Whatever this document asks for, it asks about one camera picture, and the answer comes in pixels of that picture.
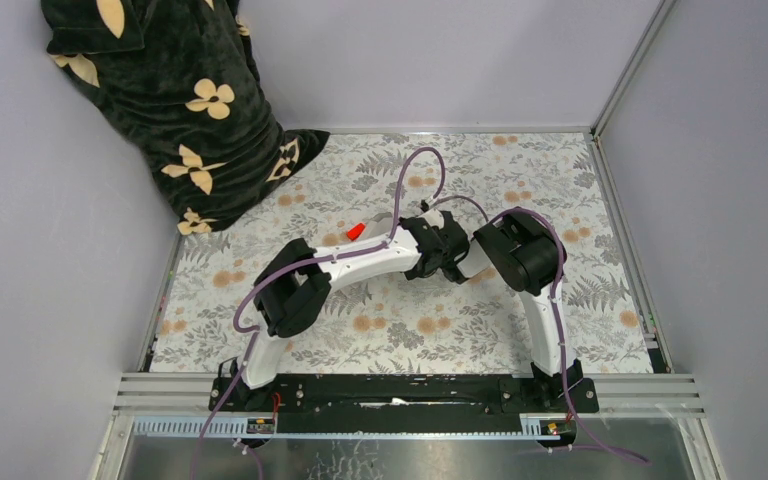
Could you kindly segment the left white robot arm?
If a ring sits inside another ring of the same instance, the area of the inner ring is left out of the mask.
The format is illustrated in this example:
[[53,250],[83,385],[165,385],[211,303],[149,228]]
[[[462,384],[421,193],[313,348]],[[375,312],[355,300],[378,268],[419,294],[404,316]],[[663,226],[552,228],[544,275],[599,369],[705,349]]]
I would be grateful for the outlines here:
[[287,243],[235,313],[234,328],[253,336],[238,360],[232,398],[248,411],[267,404],[286,345],[317,321],[333,292],[392,273],[427,278],[454,268],[468,250],[468,235],[452,213],[434,209],[346,245],[313,248],[303,238]]

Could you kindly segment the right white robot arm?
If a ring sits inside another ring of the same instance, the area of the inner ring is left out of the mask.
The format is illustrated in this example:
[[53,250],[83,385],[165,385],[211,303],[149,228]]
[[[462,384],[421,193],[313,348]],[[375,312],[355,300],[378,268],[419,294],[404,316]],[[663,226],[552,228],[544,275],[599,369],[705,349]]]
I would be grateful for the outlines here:
[[573,398],[581,365],[568,344],[562,287],[567,252],[552,225],[521,207],[498,214],[444,258],[443,274],[461,284],[492,267],[517,292],[531,339],[533,396],[557,412]]

